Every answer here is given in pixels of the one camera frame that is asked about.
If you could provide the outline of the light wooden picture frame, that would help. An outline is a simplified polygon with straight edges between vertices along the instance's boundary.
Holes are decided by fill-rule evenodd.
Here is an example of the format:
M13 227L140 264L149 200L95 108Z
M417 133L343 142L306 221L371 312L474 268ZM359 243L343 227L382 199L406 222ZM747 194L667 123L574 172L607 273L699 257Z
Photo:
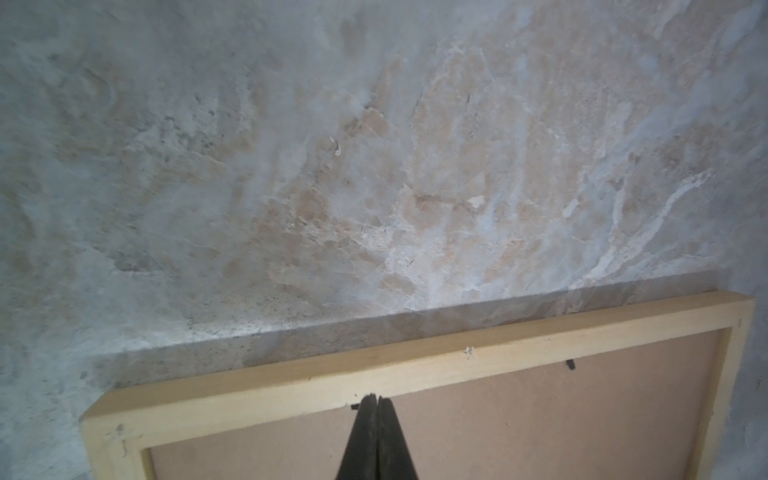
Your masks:
M728 291L219 372L102 395L82 416L97 479L151 479L153 447L705 332L720 335L686 475L710 477L755 301Z

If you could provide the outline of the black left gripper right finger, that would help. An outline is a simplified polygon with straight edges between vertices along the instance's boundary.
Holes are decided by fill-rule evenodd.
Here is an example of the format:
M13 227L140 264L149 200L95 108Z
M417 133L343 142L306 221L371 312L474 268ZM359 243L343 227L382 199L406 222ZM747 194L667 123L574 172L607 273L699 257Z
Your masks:
M377 406L377 479L417 480L418 475L391 399Z

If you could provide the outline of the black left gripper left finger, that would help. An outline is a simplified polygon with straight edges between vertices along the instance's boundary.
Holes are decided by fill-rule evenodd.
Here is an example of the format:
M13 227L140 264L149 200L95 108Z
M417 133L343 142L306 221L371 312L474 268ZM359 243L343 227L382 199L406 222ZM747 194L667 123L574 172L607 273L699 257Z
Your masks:
M365 396L336 475L337 480L374 480L377 475L377 397Z

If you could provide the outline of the brown cardboard backing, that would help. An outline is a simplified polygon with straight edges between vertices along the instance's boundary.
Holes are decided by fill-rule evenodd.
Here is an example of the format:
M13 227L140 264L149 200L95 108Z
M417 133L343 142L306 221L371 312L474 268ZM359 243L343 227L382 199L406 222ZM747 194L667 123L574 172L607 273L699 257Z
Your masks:
M707 332L398 396L422 479L681 479L719 336ZM345 407L156 447L161 479L332 479Z

